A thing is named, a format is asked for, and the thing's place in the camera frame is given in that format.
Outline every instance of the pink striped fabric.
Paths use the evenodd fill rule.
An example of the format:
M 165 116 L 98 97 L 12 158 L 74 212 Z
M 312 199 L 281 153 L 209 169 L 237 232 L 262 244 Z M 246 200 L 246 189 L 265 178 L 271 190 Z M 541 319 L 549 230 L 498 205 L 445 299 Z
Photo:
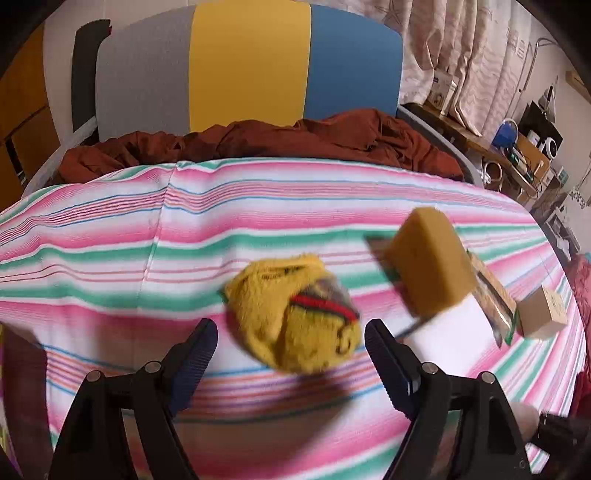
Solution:
M 510 400 L 567 412 L 584 334 L 534 220 L 496 193 L 386 167 L 233 159 L 132 168 L 41 190 L 0 214 L 0 316 L 47 351 L 54 440 L 88 371 L 135 371 L 209 317 L 219 346 L 176 418 L 198 475 L 381 478 L 408 423 L 365 348 L 326 375 L 271 371 L 239 346 L 220 291 L 253 260 L 312 252 L 349 289 L 363 325 L 379 317 L 397 334 L 414 320 L 379 257 L 412 209 L 427 205 L 451 219 L 464 246 L 516 298 L 540 284 L 561 294 L 568 328 L 544 342 L 516 335 L 501 349 L 489 335 L 466 370 L 494 372 Z M 129 417 L 126 426 L 137 470 L 147 476 Z M 539 470 L 544 456 L 529 454 Z

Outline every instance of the white box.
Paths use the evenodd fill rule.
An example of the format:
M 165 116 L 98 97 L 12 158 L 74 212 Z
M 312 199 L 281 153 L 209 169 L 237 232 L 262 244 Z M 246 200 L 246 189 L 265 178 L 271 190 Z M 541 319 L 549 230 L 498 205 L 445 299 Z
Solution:
M 433 74 L 433 85 L 427 102 L 439 110 L 442 115 L 447 115 L 449 112 L 452 97 L 456 93 L 457 82 L 457 77 L 444 70 L 436 69 Z

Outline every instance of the yellow sponge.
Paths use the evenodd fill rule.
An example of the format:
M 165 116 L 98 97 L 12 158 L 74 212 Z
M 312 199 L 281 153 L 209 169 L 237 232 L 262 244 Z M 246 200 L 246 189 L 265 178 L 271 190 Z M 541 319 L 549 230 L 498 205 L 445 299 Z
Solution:
M 400 274 L 411 307 L 423 318 L 459 303 L 477 285 L 452 224 L 432 207 L 411 212 L 388 247 L 386 259 Z

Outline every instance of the curtain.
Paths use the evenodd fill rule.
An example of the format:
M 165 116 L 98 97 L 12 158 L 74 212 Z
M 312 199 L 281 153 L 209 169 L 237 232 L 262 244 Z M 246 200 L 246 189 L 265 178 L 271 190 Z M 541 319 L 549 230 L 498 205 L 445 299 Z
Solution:
M 517 0 L 312 0 L 402 35 L 399 103 L 424 103 L 435 68 L 459 79 L 450 115 L 492 140 L 515 95 L 531 14 Z

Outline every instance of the brown blanket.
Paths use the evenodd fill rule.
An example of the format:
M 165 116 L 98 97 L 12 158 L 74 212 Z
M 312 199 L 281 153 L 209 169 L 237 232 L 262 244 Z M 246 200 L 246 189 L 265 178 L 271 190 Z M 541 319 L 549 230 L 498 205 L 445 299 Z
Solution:
M 463 180 L 457 161 L 402 120 L 360 109 L 322 121 L 275 127 L 256 120 L 214 125 L 184 137 L 135 132 L 68 150 L 52 183 L 84 183 L 137 165 L 235 157 L 356 160 Z

